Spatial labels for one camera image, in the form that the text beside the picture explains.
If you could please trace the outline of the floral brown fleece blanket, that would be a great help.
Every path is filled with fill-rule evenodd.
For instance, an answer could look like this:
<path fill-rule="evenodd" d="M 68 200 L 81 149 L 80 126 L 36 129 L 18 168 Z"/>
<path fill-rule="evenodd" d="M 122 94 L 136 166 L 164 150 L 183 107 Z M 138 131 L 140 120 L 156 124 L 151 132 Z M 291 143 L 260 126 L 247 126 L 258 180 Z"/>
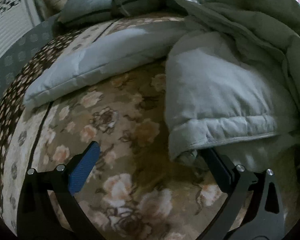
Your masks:
<path fill-rule="evenodd" d="M 26 168 L 49 171 L 91 141 L 101 155 L 75 197 L 107 239 L 195 239 L 211 222 L 226 195 L 204 164 L 186 166 L 168 156 L 162 59 L 30 113 L 22 104 L 31 82 L 58 57 L 108 33 L 176 20 L 147 15 L 54 36 L 23 66 L 0 101 L 0 218 L 11 233 Z"/>

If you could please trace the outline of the white louvered wardrobe door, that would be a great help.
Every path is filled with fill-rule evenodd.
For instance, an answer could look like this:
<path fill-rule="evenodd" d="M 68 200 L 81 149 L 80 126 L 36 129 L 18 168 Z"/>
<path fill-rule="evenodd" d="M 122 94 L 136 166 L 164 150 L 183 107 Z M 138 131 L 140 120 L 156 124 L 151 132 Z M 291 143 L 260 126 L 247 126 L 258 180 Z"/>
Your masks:
<path fill-rule="evenodd" d="M 0 0 L 0 58 L 40 22 L 34 0 Z"/>

